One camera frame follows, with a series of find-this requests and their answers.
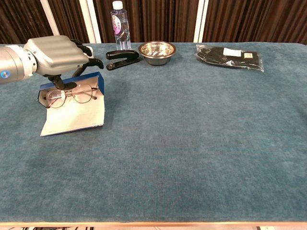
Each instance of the plastic bag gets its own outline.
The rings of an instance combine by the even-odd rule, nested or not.
[[[196,57],[210,65],[264,72],[260,53],[220,46],[196,45]]]

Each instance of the plastic bottle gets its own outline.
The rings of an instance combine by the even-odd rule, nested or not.
[[[123,9],[122,1],[112,4],[111,17],[117,50],[131,49],[127,11]]]

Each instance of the stainless steel bowl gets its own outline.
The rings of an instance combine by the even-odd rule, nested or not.
[[[173,44],[162,41],[146,42],[139,46],[139,52],[153,66],[165,65],[176,52]]]

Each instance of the curtain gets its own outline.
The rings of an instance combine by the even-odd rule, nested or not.
[[[306,0],[210,0],[203,42],[307,44]]]
[[[94,0],[102,42],[115,42],[112,0]],[[132,42],[192,42],[198,0],[123,0]]]
[[[48,0],[59,34],[89,43],[79,0]]]
[[[53,35],[40,0],[1,0],[0,44]]]

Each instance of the stapler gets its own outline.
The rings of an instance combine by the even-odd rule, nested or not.
[[[140,55],[138,52],[135,50],[115,50],[115,51],[110,51],[106,53],[106,58],[108,60],[111,60],[112,62],[109,63],[106,66],[107,70],[114,70],[121,68],[123,66],[131,65],[133,63],[139,62],[139,57]],[[121,60],[118,62],[113,62],[114,59],[122,59],[125,58],[125,60]]]

